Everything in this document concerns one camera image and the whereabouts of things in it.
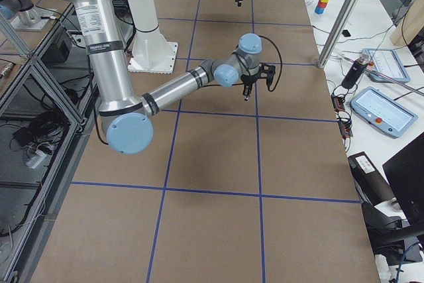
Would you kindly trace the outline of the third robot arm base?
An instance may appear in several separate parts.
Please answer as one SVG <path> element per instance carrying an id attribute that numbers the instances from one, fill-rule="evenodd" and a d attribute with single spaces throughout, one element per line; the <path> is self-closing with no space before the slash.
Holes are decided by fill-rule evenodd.
<path id="1" fill-rule="evenodd" d="M 17 31 L 40 32 L 50 20 L 32 0 L 1 0 L 1 14 Z"/>

